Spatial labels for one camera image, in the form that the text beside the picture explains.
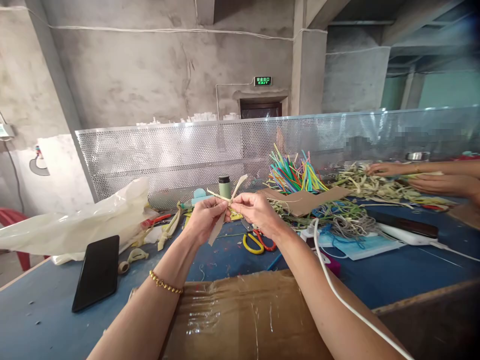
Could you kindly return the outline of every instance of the blurred person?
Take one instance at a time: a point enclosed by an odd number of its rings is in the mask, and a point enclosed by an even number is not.
[[[442,172],[444,175],[421,173]],[[419,174],[408,183],[424,194],[467,198],[480,207],[480,160],[399,163],[378,162],[367,173],[378,176]]]

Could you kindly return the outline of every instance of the red chair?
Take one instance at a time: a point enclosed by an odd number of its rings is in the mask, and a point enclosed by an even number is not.
[[[12,210],[5,207],[0,207],[0,224],[4,227],[19,223],[23,220],[28,219],[24,214],[16,210]],[[20,261],[20,266],[23,271],[30,269],[30,254],[28,252],[16,252],[18,260]]]

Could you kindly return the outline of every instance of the black smartphone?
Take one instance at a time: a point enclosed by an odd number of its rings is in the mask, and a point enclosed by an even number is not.
[[[76,313],[117,291],[120,237],[88,244],[71,311]]]
[[[377,223],[390,225],[391,227],[406,230],[414,234],[423,235],[431,239],[436,239],[439,236],[439,228],[430,224],[413,221],[370,209],[368,209],[366,213],[368,216],[374,218]]]

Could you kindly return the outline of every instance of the gold bracelet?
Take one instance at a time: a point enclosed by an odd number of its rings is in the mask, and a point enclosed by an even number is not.
[[[170,285],[164,283],[164,281],[163,281],[163,280],[160,280],[160,279],[157,277],[157,275],[154,274],[154,272],[153,272],[152,270],[150,270],[150,277],[153,279],[153,281],[156,282],[156,285],[157,285],[158,287],[163,287],[164,289],[167,289],[167,290],[171,291],[172,293],[176,293],[176,294],[181,294],[181,293],[184,292],[183,289],[177,289],[177,288],[175,288],[175,287],[173,287],[173,286],[170,286]]]

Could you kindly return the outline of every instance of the plastic bag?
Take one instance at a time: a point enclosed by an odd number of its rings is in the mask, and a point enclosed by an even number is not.
[[[149,180],[141,177],[112,196],[74,214],[48,213],[0,229],[0,249],[50,255],[59,265],[83,260],[87,245],[120,236],[120,252],[133,243],[140,223],[158,214],[148,206]]]

